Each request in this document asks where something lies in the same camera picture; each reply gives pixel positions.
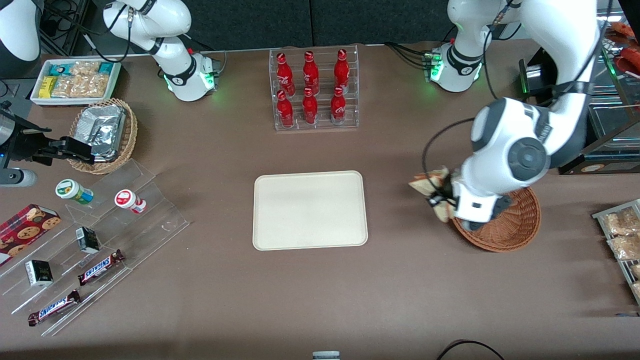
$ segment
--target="white cap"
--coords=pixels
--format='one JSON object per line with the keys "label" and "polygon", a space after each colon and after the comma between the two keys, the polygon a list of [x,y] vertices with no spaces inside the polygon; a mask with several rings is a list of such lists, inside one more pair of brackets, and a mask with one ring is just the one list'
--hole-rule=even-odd
{"label": "white cap", "polygon": [[72,179],[64,179],[56,185],[56,195],[62,199],[71,199],[78,194],[80,184]]}
{"label": "white cap", "polygon": [[113,198],[113,202],[116,203],[117,206],[120,206],[121,208],[125,208],[125,209],[129,209],[131,206],[133,206],[136,203],[136,194],[133,193],[131,190],[120,190],[115,198]]}

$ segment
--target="snickers bar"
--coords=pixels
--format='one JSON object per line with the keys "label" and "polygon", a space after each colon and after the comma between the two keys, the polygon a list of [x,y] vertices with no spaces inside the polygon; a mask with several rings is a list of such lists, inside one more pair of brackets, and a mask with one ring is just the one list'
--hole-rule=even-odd
{"label": "snickers bar", "polygon": [[71,291],[71,293],[66,297],[54,302],[53,304],[45,307],[44,309],[36,313],[30,314],[29,326],[36,326],[40,322],[45,320],[47,317],[53,314],[59,313],[63,309],[66,309],[70,306],[79,304],[80,302],[82,302],[82,299],[80,299],[80,294],[78,294],[78,291],[77,290]]}
{"label": "snickers bar", "polygon": [[80,286],[86,285],[88,282],[97,279],[100,275],[104,274],[107,270],[109,270],[113,265],[124,260],[124,255],[120,252],[120,249],[116,250],[116,252],[109,255],[108,258],[102,260],[97,263],[94,267],[87,270],[84,274],[78,275],[78,280],[80,280]]}

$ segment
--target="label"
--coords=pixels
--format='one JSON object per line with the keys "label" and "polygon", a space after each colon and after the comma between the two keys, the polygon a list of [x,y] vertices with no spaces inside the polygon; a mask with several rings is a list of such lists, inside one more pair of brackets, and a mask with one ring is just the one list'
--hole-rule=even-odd
{"label": "label", "polygon": [[133,196],[133,193],[128,190],[123,190],[116,196],[116,204],[119,206],[125,206]]}
{"label": "label", "polygon": [[98,276],[107,270],[107,266],[111,264],[111,256],[102,260],[100,263],[90,268],[84,273],[84,280],[88,280],[90,277]]}
{"label": "label", "polygon": [[55,313],[57,310],[60,310],[66,303],[66,297],[64,299],[58,300],[57,302],[54,302],[53,304],[40,310],[40,312],[38,313],[38,318],[42,320],[42,318],[44,318],[45,316],[50,315],[51,313]]}

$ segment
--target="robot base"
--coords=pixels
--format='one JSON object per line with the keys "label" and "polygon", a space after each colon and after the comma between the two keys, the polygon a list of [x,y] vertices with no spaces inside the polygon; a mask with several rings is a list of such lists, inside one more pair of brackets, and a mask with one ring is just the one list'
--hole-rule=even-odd
{"label": "robot base", "polygon": [[196,101],[218,89],[220,61],[202,56],[198,53],[192,54],[191,56],[196,61],[196,71],[184,85],[177,86],[171,84],[167,77],[164,77],[169,90],[182,101]]}
{"label": "robot base", "polygon": [[444,90],[450,92],[463,92],[471,87],[471,84],[480,76],[480,64],[475,71],[467,75],[460,75],[447,59],[447,51],[451,44],[444,44],[431,50],[430,53],[422,57],[422,64],[429,69],[424,70],[424,79],[434,82]]}

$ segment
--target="gray wall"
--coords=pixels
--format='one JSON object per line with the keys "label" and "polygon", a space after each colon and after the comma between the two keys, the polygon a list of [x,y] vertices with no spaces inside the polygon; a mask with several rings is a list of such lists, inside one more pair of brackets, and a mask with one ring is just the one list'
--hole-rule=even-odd
{"label": "gray wall", "polygon": [[440,40],[452,26],[446,0],[184,2],[193,18],[189,34],[226,50]]}

